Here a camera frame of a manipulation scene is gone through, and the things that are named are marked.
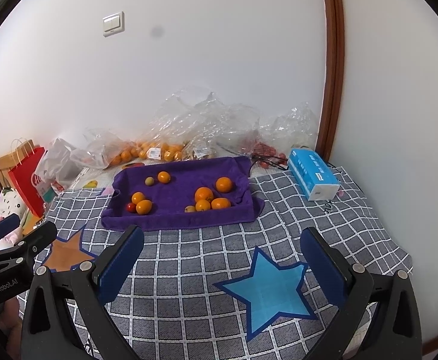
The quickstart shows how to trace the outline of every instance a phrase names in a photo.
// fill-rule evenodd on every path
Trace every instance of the white light switch panel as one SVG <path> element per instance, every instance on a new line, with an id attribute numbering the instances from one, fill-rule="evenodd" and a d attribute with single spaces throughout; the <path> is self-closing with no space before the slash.
<path id="1" fill-rule="evenodd" d="M 124 12 L 102 18 L 102 35 L 105 37 L 124 31 Z"/>

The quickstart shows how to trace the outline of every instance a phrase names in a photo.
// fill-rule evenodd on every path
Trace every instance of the brown star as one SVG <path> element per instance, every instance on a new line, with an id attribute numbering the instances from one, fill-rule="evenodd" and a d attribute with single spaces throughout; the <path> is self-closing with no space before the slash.
<path id="1" fill-rule="evenodd" d="M 82 261 L 95 259 L 97 257 L 95 254 L 81 249 L 81 240 L 82 230 L 75 232 L 67 241 L 55 239 L 42 265 L 61 272 L 70 270 Z"/>

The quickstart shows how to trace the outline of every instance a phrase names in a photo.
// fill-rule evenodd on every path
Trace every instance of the blue rubber pad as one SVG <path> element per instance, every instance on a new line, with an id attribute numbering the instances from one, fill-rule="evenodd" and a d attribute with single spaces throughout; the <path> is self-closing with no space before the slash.
<path id="1" fill-rule="evenodd" d="M 0 239 L 4 238 L 11 231 L 16 230 L 21 224 L 17 214 L 11 214 L 0 221 Z"/>
<path id="2" fill-rule="evenodd" d="M 327 300 L 341 307 L 347 299 L 344 277 L 308 228 L 300 235 L 300 249 Z"/>
<path id="3" fill-rule="evenodd" d="M 136 227 L 98 280 L 97 299 L 102 305 L 116 298 L 143 248 L 144 233 Z"/>

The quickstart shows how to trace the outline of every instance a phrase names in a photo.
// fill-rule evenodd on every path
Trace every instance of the gray checkered tablecloth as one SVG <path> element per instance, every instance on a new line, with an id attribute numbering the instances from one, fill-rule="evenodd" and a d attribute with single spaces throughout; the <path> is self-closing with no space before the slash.
<path id="1" fill-rule="evenodd" d="M 304 261 L 299 240 L 306 227 L 316 227 L 350 263 L 362 263 L 372 273 L 410 273 L 411 257 L 387 235 L 362 191 L 344 169 L 334 173 L 343 194 L 331 202 L 308 202 L 292 174 L 280 172 L 251 178 L 252 193 L 265 200 L 254 222 L 146 232 L 139 260 L 116 300 L 106 306 L 141 359 L 303 358 L 337 311 L 310 270 L 302 292 L 318 319 L 280 317 L 250 342 L 245 305 L 213 283 L 248 273 L 256 246 L 281 266 Z M 109 199 L 103 190 L 67 191 L 53 202 L 47 219 L 55 222 L 63 239 L 84 228 L 83 248 L 99 254 L 122 234 L 101 227 L 100 215 Z M 26 295 L 20 297 L 21 310 Z M 69 308 L 81 339 L 101 358 L 74 301 Z M 369 306 L 360 326 L 370 321 L 373 310 L 374 305 Z"/>

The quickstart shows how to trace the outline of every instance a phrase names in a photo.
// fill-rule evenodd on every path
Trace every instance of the silver bolt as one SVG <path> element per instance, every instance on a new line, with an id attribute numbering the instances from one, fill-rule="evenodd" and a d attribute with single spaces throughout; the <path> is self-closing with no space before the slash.
<path id="1" fill-rule="evenodd" d="M 403 271 L 402 269 L 397 271 L 397 276 L 399 276 L 401 279 L 406 279 L 409 277 L 406 271 Z"/>
<path id="2" fill-rule="evenodd" d="M 45 274 L 47 271 L 47 268 L 45 266 L 40 266 L 38 269 L 36 269 L 36 273 L 41 276 Z"/>
<path id="3" fill-rule="evenodd" d="M 366 271 L 364 266 L 362 264 L 358 264 L 358 263 L 355 263 L 352 266 L 352 269 L 354 270 L 354 272 L 357 272 L 358 274 L 362 274 L 362 273 L 364 273 Z"/>
<path id="4" fill-rule="evenodd" d="M 79 265 L 79 269 L 81 271 L 88 271 L 91 268 L 92 268 L 92 263 L 90 261 L 84 261 L 81 263 L 81 265 Z"/>

